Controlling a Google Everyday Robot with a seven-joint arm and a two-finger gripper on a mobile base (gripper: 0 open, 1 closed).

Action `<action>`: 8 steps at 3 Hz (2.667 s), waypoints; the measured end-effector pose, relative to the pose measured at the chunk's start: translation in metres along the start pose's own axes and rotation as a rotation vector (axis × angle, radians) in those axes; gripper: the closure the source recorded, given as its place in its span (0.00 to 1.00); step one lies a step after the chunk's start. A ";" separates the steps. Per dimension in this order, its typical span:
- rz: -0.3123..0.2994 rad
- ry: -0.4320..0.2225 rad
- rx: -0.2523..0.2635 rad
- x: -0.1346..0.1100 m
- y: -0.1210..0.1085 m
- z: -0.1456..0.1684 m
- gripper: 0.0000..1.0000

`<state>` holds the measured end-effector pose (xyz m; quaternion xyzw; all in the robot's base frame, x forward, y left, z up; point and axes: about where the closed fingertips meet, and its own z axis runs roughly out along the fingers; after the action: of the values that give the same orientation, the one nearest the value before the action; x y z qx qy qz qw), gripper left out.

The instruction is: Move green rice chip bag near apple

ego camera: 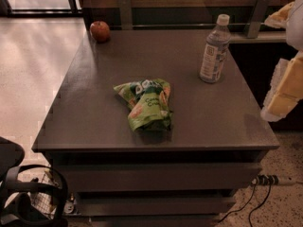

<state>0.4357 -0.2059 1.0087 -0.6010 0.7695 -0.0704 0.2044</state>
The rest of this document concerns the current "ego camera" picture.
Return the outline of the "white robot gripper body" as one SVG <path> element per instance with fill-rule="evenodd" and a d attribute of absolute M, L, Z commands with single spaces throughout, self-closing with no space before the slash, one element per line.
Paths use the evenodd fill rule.
<path fill-rule="evenodd" d="M 303 0 L 294 0 L 289 11 L 286 42 L 296 50 L 303 50 Z"/>

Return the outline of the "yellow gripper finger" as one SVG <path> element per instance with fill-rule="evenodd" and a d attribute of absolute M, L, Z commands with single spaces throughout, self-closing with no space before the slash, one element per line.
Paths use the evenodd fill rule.
<path fill-rule="evenodd" d="M 264 24 L 269 27 L 273 28 L 285 28 L 286 22 L 289 16 L 289 12 L 291 8 L 293 7 L 294 2 L 291 2 L 284 7 L 282 7 L 280 10 L 274 12 L 273 14 L 269 15 L 265 21 Z"/>
<path fill-rule="evenodd" d="M 268 122 L 277 122 L 303 99 L 303 52 L 290 61 L 280 59 L 275 67 L 260 116 Z"/>

